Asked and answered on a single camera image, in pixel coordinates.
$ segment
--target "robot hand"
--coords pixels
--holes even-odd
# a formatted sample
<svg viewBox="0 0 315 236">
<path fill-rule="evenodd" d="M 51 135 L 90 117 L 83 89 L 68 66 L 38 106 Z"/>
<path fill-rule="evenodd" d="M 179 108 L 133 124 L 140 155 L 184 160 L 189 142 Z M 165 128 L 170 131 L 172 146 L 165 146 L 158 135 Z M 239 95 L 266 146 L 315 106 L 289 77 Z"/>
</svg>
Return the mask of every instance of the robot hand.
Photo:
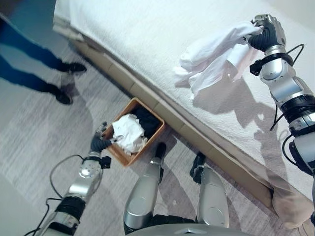
<svg viewBox="0 0 315 236">
<path fill-rule="evenodd" d="M 282 46 L 285 48 L 285 35 L 280 22 L 271 15 L 257 15 L 252 20 L 257 27 L 262 27 L 263 31 L 259 35 L 249 38 L 252 47 L 265 52 L 273 46 Z"/>
</svg>

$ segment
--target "white towel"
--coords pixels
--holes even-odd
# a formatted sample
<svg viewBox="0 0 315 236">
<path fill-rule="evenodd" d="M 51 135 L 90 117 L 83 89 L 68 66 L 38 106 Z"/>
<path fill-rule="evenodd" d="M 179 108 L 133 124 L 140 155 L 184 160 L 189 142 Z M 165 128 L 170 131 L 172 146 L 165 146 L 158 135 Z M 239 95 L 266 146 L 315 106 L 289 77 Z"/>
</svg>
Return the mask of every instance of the white towel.
<svg viewBox="0 0 315 236">
<path fill-rule="evenodd" d="M 123 136 L 116 144 L 128 155 L 140 151 L 148 140 L 143 137 L 144 129 L 141 127 L 137 116 L 133 114 L 124 115 L 118 121 L 113 122 L 113 129 L 114 138 Z"/>
<path fill-rule="evenodd" d="M 180 66 L 174 68 L 178 82 L 187 81 L 193 96 L 218 82 L 224 75 L 239 79 L 252 62 L 256 50 L 243 37 L 259 34 L 261 28 L 250 22 L 211 34 L 192 43 L 180 57 Z"/>
</svg>

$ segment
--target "black wire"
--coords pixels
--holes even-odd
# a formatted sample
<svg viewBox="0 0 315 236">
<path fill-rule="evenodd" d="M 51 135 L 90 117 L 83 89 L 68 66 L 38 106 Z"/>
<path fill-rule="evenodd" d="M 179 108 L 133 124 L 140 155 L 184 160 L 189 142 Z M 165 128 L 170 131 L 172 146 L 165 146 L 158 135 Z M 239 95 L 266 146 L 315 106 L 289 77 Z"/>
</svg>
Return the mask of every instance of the black wire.
<svg viewBox="0 0 315 236">
<path fill-rule="evenodd" d="M 275 112 L 275 117 L 274 117 L 274 123 L 272 125 L 274 125 L 276 123 L 277 115 L 278 115 L 278 106 L 276 105 L 276 112 Z"/>
<path fill-rule="evenodd" d="M 289 138 L 291 138 L 292 136 L 293 136 L 293 134 L 290 134 L 290 135 L 287 136 L 287 138 L 284 140 L 284 142 L 283 142 L 283 144 L 282 144 L 282 153 L 284 154 L 284 156 L 286 157 L 286 159 L 287 159 L 289 162 L 291 162 L 293 165 L 296 166 L 296 163 L 293 162 L 293 161 L 286 155 L 285 149 L 284 149 L 284 146 L 285 146 L 287 140 L 288 140 Z"/>
<path fill-rule="evenodd" d="M 46 206 L 47 206 L 47 210 L 46 210 L 46 212 L 45 212 L 43 218 L 42 218 L 41 221 L 39 222 L 37 228 L 34 229 L 34 230 L 32 230 L 32 231 L 27 232 L 24 236 L 27 236 L 27 235 L 29 235 L 29 234 L 31 234 L 31 233 L 33 233 L 32 236 L 34 236 L 35 233 L 40 230 L 40 226 L 41 226 L 41 224 L 43 223 L 43 221 L 45 220 L 45 218 L 46 218 L 46 216 L 47 216 L 47 214 L 48 214 L 48 212 L 49 212 L 49 208 L 50 208 L 50 206 L 49 206 L 49 204 L 48 204 L 48 201 L 49 201 L 49 200 L 61 201 L 60 198 L 47 198 L 47 199 L 46 199 L 46 202 L 45 202 L 45 203 L 46 203 Z"/>
<path fill-rule="evenodd" d="M 23 236 L 30 235 L 31 233 L 36 233 L 38 230 L 40 230 L 40 229 L 31 230 L 31 231 L 27 232 L 26 234 L 24 234 Z"/>
<path fill-rule="evenodd" d="M 279 120 L 281 120 L 281 118 L 282 117 L 284 117 L 284 114 L 282 114 L 281 116 L 279 116 L 279 118 L 276 120 L 276 121 L 274 121 L 274 124 L 271 126 L 271 128 L 270 128 L 270 131 L 272 131 L 273 129 L 274 129 L 274 127 L 276 126 L 276 124 L 279 122 Z"/>
<path fill-rule="evenodd" d="M 51 172 L 50 172 L 50 174 L 49 174 L 50 185 L 52 186 L 53 190 L 55 191 L 55 193 L 56 193 L 56 194 L 58 195 L 58 197 L 60 197 L 60 198 L 63 198 L 63 197 L 62 197 L 62 195 L 57 191 L 57 189 L 55 188 L 55 186 L 54 186 L 54 184 L 53 184 L 53 178 L 52 178 L 53 173 L 54 173 L 54 171 L 56 170 L 56 168 L 57 168 L 61 163 L 65 162 L 66 160 L 68 160 L 68 159 L 70 159 L 70 158 L 73 158 L 73 157 L 75 157 L 75 156 L 78 156 L 78 157 L 80 157 L 80 158 L 83 160 L 83 157 L 80 156 L 80 155 L 78 155 L 78 154 L 68 156 L 68 157 L 66 157 L 64 160 L 58 162 L 58 164 L 57 164 L 56 166 L 54 166 L 54 168 L 51 170 Z"/>
<path fill-rule="evenodd" d="M 299 44 L 297 46 L 295 46 L 294 48 L 292 48 L 290 51 L 287 52 L 287 54 L 293 52 L 295 49 L 297 49 L 298 47 L 302 47 L 301 50 L 299 51 L 299 53 L 296 55 L 294 61 L 293 61 L 293 64 L 292 66 L 295 64 L 296 60 L 298 59 L 298 57 L 300 56 L 301 52 L 303 51 L 304 49 L 304 44 Z"/>
</svg>

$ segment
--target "laundry basket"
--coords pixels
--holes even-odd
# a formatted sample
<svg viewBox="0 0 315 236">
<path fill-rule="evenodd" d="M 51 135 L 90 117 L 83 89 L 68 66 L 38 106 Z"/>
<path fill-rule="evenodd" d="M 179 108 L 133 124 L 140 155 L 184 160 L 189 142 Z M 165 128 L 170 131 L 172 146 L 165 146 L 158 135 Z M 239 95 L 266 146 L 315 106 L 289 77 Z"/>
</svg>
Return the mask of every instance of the laundry basket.
<svg viewBox="0 0 315 236">
<path fill-rule="evenodd" d="M 159 121 L 160 124 L 158 125 L 155 133 L 151 138 L 148 139 L 146 144 L 142 147 L 142 149 L 137 153 L 132 153 L 131 155 L 127 155 L 124 150 L 119 147 L 117 144 L 113 144 L 112 146 L 109 146 L 107 150 L 123 165 L 123 166 L 129 166 L 133 162 L 135 162 L 140 155 L 151 145 L 151 143 L 161 134 L 162 130 L 165 128 L 165 121 L 159 117 L 155 112 L 153 112 L 149 107 L 147 107 L 145 104 L 143 104 L 138 98 L 134 97 L 131 99 L 131 101 L 127 104 L 127 106 L 124 108 L 124 110 L 115 118 L 114 121 L 119 120 L 123 115 L 126 115 L 130 112 L 132 112 L 134 109 L 138 107 L 143 107 L 147 111 L 149 111 L 153 116 L 155 116 Z M 104 137 L 106 139 L 110 139 L 114 135 L 114 129 L 113 125 L 111 124 L 103 133 Z"/>
</svg>

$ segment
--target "white bedsheet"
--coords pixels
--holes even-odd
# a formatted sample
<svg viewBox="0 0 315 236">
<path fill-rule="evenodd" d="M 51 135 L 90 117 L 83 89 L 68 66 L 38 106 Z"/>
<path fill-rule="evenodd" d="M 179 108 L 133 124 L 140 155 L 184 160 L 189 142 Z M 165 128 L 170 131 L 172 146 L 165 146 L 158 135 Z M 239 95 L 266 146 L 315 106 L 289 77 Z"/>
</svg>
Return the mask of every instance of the white bedsheet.
<svg viewBox="0 0 315 236">
<path fill-rule="evenodd" d="M 228 140 L 230 144 L 219 144 L 223 149 L 231 144 L 239 148 L 244 155 L 237 158 L 255 173 L 266 180 L 280 177 L 311 199 L 313 178 L 290 164 L 281 152 L 281 144 L 289 135 L 285 119 L 269 131 L 275 104 L 258 77 L 248 71 L 244 79 L 234 83 L 222 80 L 198 95 L 203 102 L 193 103 L 189 88 L 175 87 L 172 69 L 195 40 L 268 13 L 281 22 L 287 49 L 306 45 L 294 68 L 315 91 L 314 10 L 314 1 L 306 0 L 58 0 L 55 16 L 69 21 L 71 27 L 102 45 Z"/>
</svg>

